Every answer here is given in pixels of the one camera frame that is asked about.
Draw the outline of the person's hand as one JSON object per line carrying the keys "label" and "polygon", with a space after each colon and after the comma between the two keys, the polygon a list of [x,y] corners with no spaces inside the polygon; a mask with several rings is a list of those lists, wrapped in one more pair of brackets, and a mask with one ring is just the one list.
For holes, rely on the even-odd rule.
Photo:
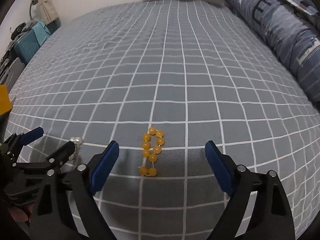
{"label": "person's hand", "polygon": [[9,207],[8,211],[16,222],[31,222],[33,217],[33,208],[35,203],[31,203],[29,205],[21,206],[21,207]]}

